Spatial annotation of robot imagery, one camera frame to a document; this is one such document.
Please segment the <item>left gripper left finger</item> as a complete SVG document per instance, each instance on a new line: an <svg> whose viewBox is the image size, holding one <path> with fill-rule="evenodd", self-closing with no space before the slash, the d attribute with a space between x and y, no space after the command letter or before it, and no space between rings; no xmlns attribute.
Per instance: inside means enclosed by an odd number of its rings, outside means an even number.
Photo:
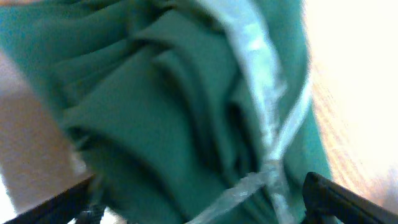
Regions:
<svg viewBox="0 0 398 224"><path fill-rule="evenodd" d="M3 224L100 224L105 206L93 202L92 187L95 177L91 176L73 185L62 193L30 208Z"/></svg>

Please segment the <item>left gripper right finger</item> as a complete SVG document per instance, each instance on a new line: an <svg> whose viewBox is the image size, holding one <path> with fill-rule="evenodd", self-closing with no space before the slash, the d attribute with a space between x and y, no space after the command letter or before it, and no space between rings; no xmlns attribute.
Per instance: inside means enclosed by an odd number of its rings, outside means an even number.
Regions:
<svg viewBox="0 0 398 224"><path fill-rule="evenodd" d="M397 215L324 176L309 172L302 188L304 224L397 224Z"/></svg>

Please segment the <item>dark green garment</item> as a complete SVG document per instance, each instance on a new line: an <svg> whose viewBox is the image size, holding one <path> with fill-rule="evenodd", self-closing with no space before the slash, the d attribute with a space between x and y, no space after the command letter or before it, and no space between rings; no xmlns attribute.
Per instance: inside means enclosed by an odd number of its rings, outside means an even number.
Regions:
<svg viewBox="0 0 398 224"><path fill-rule="evenodd" d="M3 6L1 48L130 222L189 222L261 168L246 81L194 1Z"/></svg>

